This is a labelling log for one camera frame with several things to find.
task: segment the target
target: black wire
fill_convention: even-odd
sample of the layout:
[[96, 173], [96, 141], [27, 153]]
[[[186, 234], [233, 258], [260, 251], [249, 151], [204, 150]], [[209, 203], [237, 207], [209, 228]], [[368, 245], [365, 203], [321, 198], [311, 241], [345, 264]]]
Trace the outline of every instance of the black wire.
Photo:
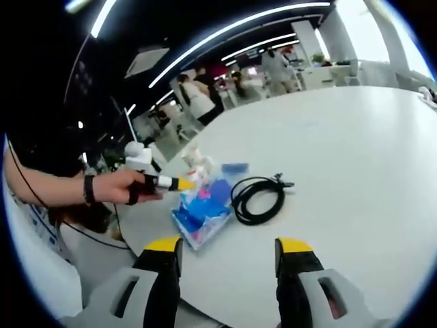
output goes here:
[[[231, 190], [231, 204], [235, 211], [237, 220], [246, 226], [257, 226], [266, 223], [272, 219], [281, 210], [284, 205], [285, 192], [284, 188], [293, 187], [294, 183], [284, 183], [281, 180], [282, 174], [276, 174], [274, 178], [265, 178], [263, 176], [254, 176], [238, 182]], [[235, 189], [243, 182], [250, 180], [261, 180], [244, 187], [235, 197]], [[272, 208], [262, 214], [252, 214], [247, 209], [247, 203], [256, 194], [261, 191], [272, 191], [277, 193], [278, 198]]]
[[[23, 180], [26, 182], [26, 185], [29, 187], [30, 191], [33, 193], [33, 195], [35, 196], [35, 198], [36, 198], [36, 199], [41, 203], [41, 205], [43, 205], [45, 208], [48, 208], [48, 206], [47, 206], [47, 205], [46, 205], [46, 204], [41, 200], [41, 198], [40, 198], [40, 197], [36, 194], [36, 192], [32, 189], [32, 187], [30, 187], [29, 182], [28, 182], [27, 179], [25, 178], [24, 174], [21, 172], [20, 166], [19, 166], [18, 163], [16, 162], [15, 155], [14, 155], [14, 152], [13, 152], [13, 150], [12, 150], [13, 148], [12, 148], [12, 145], [11, 145], [11, 141], [10, 141], [9, 139], [8, 139], [8, 143], [9, 143], [9, 148], [10, 148], [10, 152], [11, 152], [11, 155], [12, 155], [12, 159], [14, 160], [15, 166], [16, 166], [16, 168], [18, 169], [18, 171], [20, 172], [21, 177], [22, 177]], [[67, 223], [67, 222], [65, 222], [65, 221], [64, 221], [64, 223], [65, 223], [67, 226], [69, 226], [70, 228], [72, 228], [73, 230], [77, 231], [79, 234], [82, 234], [82, 235], [84, 235], [84, 236], [86, 236], [86, 237], [92, 239], [93, 241], [96, 241], [96, 242], [99, 243], [99, 244], [106, 245], [106, 246], [113, 247], [113, 248], [118, 248], [118, 249], [127, 249], [127, 250], [130, 250], [129, 247], [121, 247], [121, 246], [117, 246], [117, 245], [108, 244], [108, 243], [105, 243], [105, 242], [103, 242], [103, 241], [99, 241], [98, 239], [96, 239], [96, 238], [94, 238], [93, 236], [90, 236], [90, 235], [84, 233], [83, 231], [80, 231], [79, 229], [75, 228], [74, 226], [70, 225], [69, 223]]]

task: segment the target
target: white pillar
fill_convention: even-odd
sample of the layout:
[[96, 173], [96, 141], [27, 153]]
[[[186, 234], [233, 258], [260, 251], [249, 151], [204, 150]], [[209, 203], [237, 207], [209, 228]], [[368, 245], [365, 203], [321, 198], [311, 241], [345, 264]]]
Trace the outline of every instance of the white pillar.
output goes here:
[[337, 9], [334, 9], [320, 25], [319, 32], [333, 62], [356, 59], [354, 46]]
[[309, 20], [301, 20], [299, 22], [292, 23], [293, 30], [296, 32], [303, 51], [306, 53], [309, 62], [316, 53], [322, 53], [319, 41], [317, 40], [313, 26]]

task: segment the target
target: desk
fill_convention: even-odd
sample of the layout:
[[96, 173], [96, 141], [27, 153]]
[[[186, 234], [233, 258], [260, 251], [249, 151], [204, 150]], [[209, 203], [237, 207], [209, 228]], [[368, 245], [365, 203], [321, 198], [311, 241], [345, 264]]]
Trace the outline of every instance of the desk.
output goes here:
[[306, 90], [346, 85], [344, 79], [350, 75], [350, 65], [309, 67], [297, 72], [302, 77]]
[[[226, 111], [191, 142], [218, 163], [249, 162], [253, 176], [283, 172], [296, 186], [268, 223], [233, 219], [198, 254], [184, 244], [180, 287], [189, 304], [233, 328], [275, 327], [278, 236], [308, 242], [325, 268], [363, 291], [377, 317], [399, 316], [414, 301], [437, 252], [437, 115], [417, 93], [288, 94]], [[164, 173], [185, 169], [176, 156]], [[177, 202], [167, 194], [122, 219], [137, 255], [177, 233], [170, 219]]]

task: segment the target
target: blue object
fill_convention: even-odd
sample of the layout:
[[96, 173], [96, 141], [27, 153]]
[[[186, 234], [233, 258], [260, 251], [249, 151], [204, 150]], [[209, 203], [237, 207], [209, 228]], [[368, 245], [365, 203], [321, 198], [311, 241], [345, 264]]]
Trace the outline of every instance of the blue object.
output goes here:
[[221, 171], [224, 174], [243, 174], [249, 170], [248, 163], [228, 163], [221, 165]]
[[232, 186], [225, 179], [215, 180], [209, 188], [210, 198], [224, 206], [231, 198], [231, 190]]

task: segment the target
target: wristband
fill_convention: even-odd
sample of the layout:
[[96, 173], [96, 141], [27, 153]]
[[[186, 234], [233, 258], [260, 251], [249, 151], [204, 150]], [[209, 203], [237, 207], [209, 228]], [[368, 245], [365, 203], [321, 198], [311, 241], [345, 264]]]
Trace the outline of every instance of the wristband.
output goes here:
[[94, 198], [93, 179], [94, 176], [86, 175], [83, 180], [83, 197], [87, 204], [93, 204], [96, 202], [96, 199]]

